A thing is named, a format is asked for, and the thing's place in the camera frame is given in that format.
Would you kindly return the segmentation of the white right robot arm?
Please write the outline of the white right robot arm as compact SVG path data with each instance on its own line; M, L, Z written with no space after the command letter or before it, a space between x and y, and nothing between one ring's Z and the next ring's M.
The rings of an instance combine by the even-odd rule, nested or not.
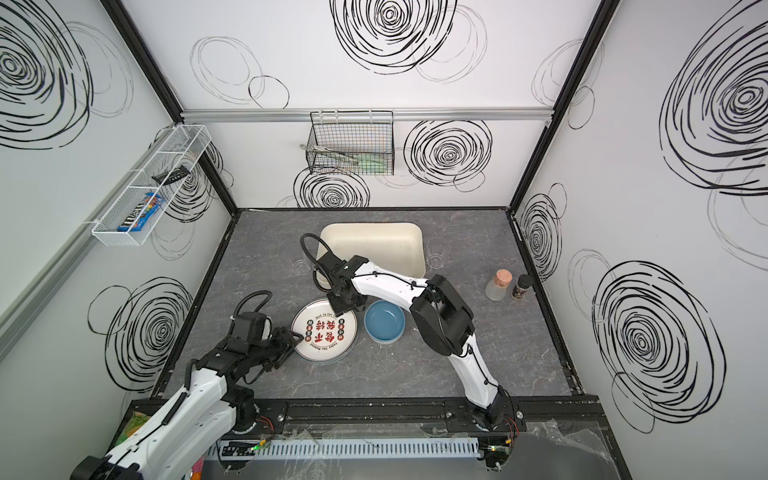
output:
M484 429L514 414L511 397L482 357L471 308L445 277L409 277L359 255L343 260L330 251L312 264L328 283L321 291L336 315L362 310L371 297L409 311L424 343L451 363Z

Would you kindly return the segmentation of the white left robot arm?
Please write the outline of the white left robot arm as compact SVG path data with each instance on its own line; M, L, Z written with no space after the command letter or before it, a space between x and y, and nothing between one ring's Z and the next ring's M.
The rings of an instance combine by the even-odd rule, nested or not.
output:
M222 436L253 430L262 415L240 381L256 366L280 368L304 336L259 312L231 320L227 336L190 361L182 387L144 425L106 455L86 457L71 477L180 479Z

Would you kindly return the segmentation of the white plate red characters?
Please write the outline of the white plate red characters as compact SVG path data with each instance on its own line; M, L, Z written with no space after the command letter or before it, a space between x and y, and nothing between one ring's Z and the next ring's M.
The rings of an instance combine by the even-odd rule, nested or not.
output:
M301 336L295 348L301 358L327 364L351 352L358 336L358 320L354 312L337 316L328 300L317 300L295 315L291 330Z

